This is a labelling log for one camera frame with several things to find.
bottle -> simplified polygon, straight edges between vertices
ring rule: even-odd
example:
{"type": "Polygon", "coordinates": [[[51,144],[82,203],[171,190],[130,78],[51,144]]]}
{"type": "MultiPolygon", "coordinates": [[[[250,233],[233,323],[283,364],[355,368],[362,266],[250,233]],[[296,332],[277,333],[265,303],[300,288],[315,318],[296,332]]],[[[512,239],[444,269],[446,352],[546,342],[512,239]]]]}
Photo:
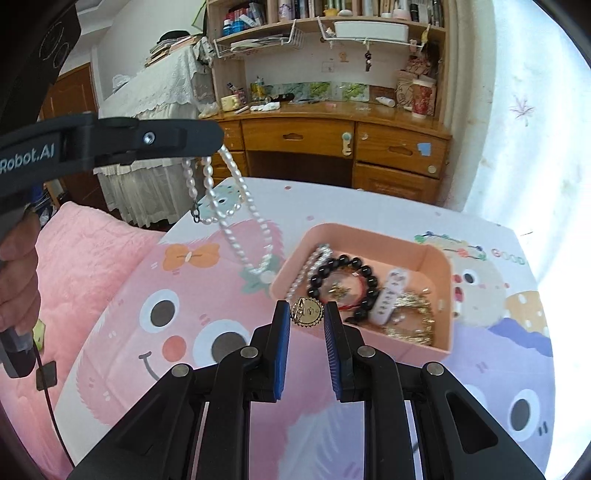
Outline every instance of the bottle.
{"type": "Polygon", "coordinates": [[[232,20],[227,18],[223,21],[222,35],[225,37],[226,35],[230,35],[231,33],[232,33],[232,20]]]}

black gripper frame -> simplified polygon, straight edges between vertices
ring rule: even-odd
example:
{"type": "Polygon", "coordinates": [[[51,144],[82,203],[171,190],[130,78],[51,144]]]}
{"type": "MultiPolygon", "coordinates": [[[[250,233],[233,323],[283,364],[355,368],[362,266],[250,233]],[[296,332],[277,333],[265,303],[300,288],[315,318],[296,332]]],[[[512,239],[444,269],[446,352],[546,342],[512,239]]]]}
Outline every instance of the black gripper frame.
{"type": "Polygon", "coordinates": [[[396,363],[324,307],[333,386],[343,402],[365,402],[364,480],[414,480],[404,401],[410,400],[425,480],[544,480],[544,475],[443,365],[396,363]]]}
{"type": "Polygon", "coordinates": [[[280,399],[285,363],[278,356],[287,354],[289,328],[289,304],[279,301],[272,323],[254,331],[256,354],[244,347],[210,367],[175,365],[68,480],[248,480],[250,403],[280,399]]]}

orange bow print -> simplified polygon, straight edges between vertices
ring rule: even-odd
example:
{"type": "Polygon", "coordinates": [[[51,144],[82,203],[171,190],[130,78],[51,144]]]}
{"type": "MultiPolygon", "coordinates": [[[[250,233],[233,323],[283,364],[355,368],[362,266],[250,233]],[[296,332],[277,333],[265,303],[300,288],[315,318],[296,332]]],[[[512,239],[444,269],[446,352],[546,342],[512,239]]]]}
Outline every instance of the orange bow print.
{"type": "Polygon", "coordinates": [[[194,252],[191,252],[186,245],[170,245],[164,253],[162,268],[169,272],[181,268],[185,263],[198,268],[209,268],[219,261],[219,250],[218,244],[203,245],[194,252]]]}

desk drawer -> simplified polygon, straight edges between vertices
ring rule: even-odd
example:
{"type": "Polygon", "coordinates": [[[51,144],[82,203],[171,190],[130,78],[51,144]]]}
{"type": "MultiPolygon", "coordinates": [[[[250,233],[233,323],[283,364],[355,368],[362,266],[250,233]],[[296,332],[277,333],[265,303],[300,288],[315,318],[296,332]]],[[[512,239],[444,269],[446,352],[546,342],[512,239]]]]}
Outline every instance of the desk drawer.
{"type": "Polygon", "coordinates": [[[447,150],[447,142],[439,138],[362,123],[357,126],[355,145],[356,160],[400,168],[435,179],[440,176],[447,150]]]}
{"type": "MultiPolygon", "coordinates": [[[[242,173],[242,176],[248,177],[248,165],[246,163],[246,155],[244,152],[230,152],[232,154],[232,158],[238,165],[238,170],[242,173]]],[[[230,170],[222,160],[219,153],[216,153],[212,157],[212,167],[213,167],[213,179],[217,180],[216,185],[223,179],[226,179],[230,176],[230,170]]]]}
{"type": "Polygon", "coordinates": [[[310,153],[352,158],[354,123],[321,119],[243,120],[246,150],[310,153]],[[343,154],[342,135],[351,135],[349,154],[343,154]]]}
{"type": "Polygon", "coordinates": [[[434,203],[437,200],[439,181],[405,171],[357,163],[353,169],[353,188],[416,202],[434,203]]]}
{"type": "Polygon", "coordinates": [[[240,122],[219,122],[220,127],[224,132],[223,142],[228,150],[244,150],[244,142],[242,141],[242,130],[240,129],[240,122]]]}

cartoon eye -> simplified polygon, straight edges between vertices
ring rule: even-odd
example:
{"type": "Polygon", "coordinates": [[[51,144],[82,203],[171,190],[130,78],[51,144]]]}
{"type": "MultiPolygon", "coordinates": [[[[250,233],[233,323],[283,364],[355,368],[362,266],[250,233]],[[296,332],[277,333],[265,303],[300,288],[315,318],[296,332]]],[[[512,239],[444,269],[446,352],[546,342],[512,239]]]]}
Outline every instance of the cartoon eye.
{"type": "Polygon", "coordinates": [[[152,293],[139,311],[139,324],[148,333],[158,333],[168,328],[178,315],[180,302],[172,290],[152,293]]]}
{"type": "Polygon", "coordinates": [[[234,320],[216,320],[206,325],[193,344],[193,359],[198,368],[218,364],[251,341],[251,334],[234,320]]]}
{"type": "Polygon", "coordinates": [[[521,390],[511,402],[507,416],[509,435],[516,442],[531,437],[540,421],[540,399],[529,388],[521,390]]]}
{"type": "Polygon", "coordinates": [[[466,390],[472,394],[472,397],[478,400],[480,405],[488,410],[488,402],[486,401],[486,395],[484,395],[483,391],[475,385],[466,384],[464,385],[466,390]]]}
{"type": "Polygon", "coordinates": [[[464,279],[464,281],[466,283],[469,283],[470,285],[475,285],[475,284],[479,284],[480,282],[478,281],[478,275],[476,275],[476,272],[474,270],[464,270],[464,273],[462,274],[462,278],[464,279]]]}

